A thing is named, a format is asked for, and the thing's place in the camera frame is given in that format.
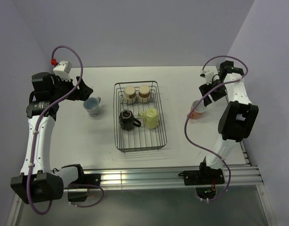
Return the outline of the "orange mug white inside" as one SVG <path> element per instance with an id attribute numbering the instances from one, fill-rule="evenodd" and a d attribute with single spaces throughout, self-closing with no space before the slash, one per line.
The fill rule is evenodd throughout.
<path id="1" fill-rule="evenodd" d="M 205 113 L 205 111 L 206 111 L 206 109 L 207 109 L 206 106 L 204 105 L 204 102 L 203 102 L 203 101 L 201 101 L 201 102 L 199 103 L 199 100 L 196 100 L 196 101 L 194 101 L 194 102 L 192 103 L 191 111 L 193 110 L 193 108 L 194 108 L 197 104 L 199 104 L 199 105 L 195 108 L 195 110 L 193 111 L 193 113 L 192 113 L 192 114 L 188 113 L 188 115 L 187 115 L 190 119 L 194 119 L 194 120 L 199 119 L 199 118 Z"/>

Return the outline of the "pale yellow mug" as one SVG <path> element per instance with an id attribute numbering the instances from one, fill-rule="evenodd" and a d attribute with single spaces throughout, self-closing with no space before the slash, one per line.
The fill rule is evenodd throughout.
<path id="1" fill-rule="evenodd" d="M 150 107 L 145 111 L 139 112 L 138 116 L 143 119 L 144 126 L 148 129 L 155 129 L 159 125 L 159 112 L 154 107 Z"/>

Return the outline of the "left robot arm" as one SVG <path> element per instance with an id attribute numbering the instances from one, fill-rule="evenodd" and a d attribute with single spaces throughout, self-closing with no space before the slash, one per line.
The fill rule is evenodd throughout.
<path id="1" fill-rule="evenodd" d="M 30 93 L 26 114 L 29 125 L 28 145 L 20 175 L 12 177 L 11 188 L 26 204 L 58 200 L 68 185 L 84 186 L 86 177 L 80 164 L 63 166 L 57 173 L 50 166 L 50 146 L 59 102 L 85 101 L 92 94 L 81 77 L 61 80 L 48 72 L 32 76 L 33 91 Z"/>

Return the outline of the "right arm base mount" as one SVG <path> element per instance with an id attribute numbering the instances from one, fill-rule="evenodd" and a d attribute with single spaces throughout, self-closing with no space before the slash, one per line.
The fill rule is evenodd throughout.
<path id="1" fill-rule="evenodd" d="M 221 169 L 185 170 L 178 174 L 183 177 L 185 186 L 224 184 L 225 178 Z"/>

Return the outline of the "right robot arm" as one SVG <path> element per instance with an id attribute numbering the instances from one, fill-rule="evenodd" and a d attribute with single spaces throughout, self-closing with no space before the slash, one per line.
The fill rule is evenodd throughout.
<path id="1" fill-rule="evenodd" d="M 227 107 L 218 123 L 216 154 L 207 155 L 197 173 L 198 180 L 204 184 L 209 183 L 213 177 L 221 176 L 222 160 L 227 158 L 237 143 L 250 135 L 257 118 L 259 108 L 248 97 L 242 79 L 244 75 L 243 69 L 226 60 L 220 64 L 219 78 L 214 79 L 214 74 L 210 73 L 206 84 L 199 87 L 201 94 L 206 95 L 203 100 L 205 106 L 223 97 L 228 98 Z"/>

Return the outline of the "light blue mug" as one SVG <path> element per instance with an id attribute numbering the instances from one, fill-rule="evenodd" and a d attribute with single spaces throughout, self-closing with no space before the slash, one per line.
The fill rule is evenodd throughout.
<path id="1" fill-rule="evenodd" d="M 89 97 L 84 101 L 83 107 L 91 117 L 97 117 L 100 114 L 100 102 L 101 97 Z"/>

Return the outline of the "steel cup brown base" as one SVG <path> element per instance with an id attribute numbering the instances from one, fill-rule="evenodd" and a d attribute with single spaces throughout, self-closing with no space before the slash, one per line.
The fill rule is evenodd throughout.
<path id="1" fill-rule="evenodd" d="M 136 89 L 133 86 L 126 86 L 124 89 L 123 100 L 127 104 L 133 104 L 136 100 Z"/>

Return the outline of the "black mug white inside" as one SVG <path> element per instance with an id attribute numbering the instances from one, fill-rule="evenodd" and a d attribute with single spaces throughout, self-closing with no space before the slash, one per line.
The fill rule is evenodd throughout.
<path id="1" fill-rule="evenodd" d="M 120 128 L 125 131 L 133 130 L 134 127 L 141 127 L 141 122 L 136 119 L 130 110 L 123 110 L 119 115 Z"/>

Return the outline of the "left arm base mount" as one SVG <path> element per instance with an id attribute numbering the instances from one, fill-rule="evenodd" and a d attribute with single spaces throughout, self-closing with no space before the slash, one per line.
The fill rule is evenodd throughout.
<path id="1" fill-rule="evenodd" d="M 88 185 L 87 188 L 89 188 L 89 185 L 95 185 L 100 186 L 101 182 L 101 174 L 95 173 L 95 174 L 84 174 L 81 178 L 77 179 L 76 181 L 71 182 L 67 188 L 82 188 L 81 185 Z"/>

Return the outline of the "steel cup beige sleeve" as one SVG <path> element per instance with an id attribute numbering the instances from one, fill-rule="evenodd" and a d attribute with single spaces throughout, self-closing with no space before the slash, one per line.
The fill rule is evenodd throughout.
<path id="1" fill-rule="evenodd" d="M 138 90 L 138 100 L 141 103 L 147 103 L 151 98 L 151 89 L 147 85 L 142 85 Z"/>

